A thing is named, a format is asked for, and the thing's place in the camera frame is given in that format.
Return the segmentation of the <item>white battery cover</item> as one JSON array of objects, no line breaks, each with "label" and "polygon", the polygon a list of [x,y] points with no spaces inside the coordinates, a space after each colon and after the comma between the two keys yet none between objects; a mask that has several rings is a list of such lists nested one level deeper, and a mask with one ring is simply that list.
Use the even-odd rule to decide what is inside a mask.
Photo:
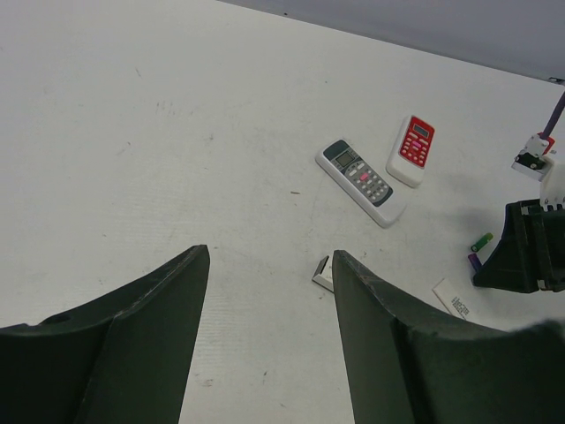
[{"label": "white battery cover", "polygon": [[448,279],[443,278],[432,288],[433,294],[454,317],[467,321],[470,316],[470,309],[462,301],[456,290]]}]

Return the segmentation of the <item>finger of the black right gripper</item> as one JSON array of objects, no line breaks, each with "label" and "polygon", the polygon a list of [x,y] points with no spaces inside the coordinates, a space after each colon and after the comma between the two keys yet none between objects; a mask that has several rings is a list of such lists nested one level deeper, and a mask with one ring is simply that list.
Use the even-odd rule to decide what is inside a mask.
[{"label": "finger of the black right gripper", "polygon": [[562,292],[564,208],[545,210],[538,201],[509,203],[501,240],[472,283],[509,292]]}]

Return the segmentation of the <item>purple battery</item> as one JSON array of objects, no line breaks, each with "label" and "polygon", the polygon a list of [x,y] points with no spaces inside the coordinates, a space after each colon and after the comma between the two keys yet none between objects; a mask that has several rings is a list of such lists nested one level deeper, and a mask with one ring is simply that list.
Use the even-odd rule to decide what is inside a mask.
[{"label": "purple battery", "polygon": [[479,272],[482,268],[482,262],[480,261],[479,257],[476,253],[471,253],[467,256],[469,263],[471,264],[473,270],[475,272]]}]

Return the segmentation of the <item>green battery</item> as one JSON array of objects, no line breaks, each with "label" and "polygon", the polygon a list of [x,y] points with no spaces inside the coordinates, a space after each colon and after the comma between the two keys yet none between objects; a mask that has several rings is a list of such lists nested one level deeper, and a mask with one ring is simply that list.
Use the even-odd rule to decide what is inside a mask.
[{"label": "green battery", "polygon": [[473,253],[479,252],[482,248],[484,248],[491,240],[493,239],[493,234],[491,232],[487,232],[482,235],[477,241],[475,241],[471,245],[471,251]]}]

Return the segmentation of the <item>red white remote control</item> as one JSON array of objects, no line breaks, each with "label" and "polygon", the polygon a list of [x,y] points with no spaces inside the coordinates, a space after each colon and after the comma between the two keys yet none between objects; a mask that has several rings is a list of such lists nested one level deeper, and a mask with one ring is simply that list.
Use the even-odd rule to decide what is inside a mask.
[{"label": "red white remote control", "polygon": [[418,188],[425,175],[435,129],[414,115],[404,119],[385,166],[387,173],[410,188]]}]

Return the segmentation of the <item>grey white remote control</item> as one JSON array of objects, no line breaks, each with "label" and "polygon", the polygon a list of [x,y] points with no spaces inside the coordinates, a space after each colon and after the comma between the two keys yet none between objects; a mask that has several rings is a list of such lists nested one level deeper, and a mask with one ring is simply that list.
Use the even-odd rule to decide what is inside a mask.
[{"label": "grey white remote control", "polygon": [[324,147],[315,162],[381,227],[395,223],[406,207],[401,194],[348,143]]}]

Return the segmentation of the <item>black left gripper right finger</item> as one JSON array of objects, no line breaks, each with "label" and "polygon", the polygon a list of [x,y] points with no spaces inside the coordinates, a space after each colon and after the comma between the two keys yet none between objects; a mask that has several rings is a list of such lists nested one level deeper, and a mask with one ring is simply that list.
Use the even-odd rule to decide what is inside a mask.
[{"label": "black left gripper right finger", "polygon": [[357,423],[561,423],[564,325],[510,332],[456,318],[343,250],[335,306]]}]

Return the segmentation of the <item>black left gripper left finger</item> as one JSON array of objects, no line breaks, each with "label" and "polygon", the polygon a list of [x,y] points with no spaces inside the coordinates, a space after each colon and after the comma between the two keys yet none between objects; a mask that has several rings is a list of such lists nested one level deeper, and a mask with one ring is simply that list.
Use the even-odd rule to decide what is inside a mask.
[{"label": "black left gripper left finger", "polygon": [[206,246],[36,325],[1,331],[4,423],[176,423],[209,274]]}]

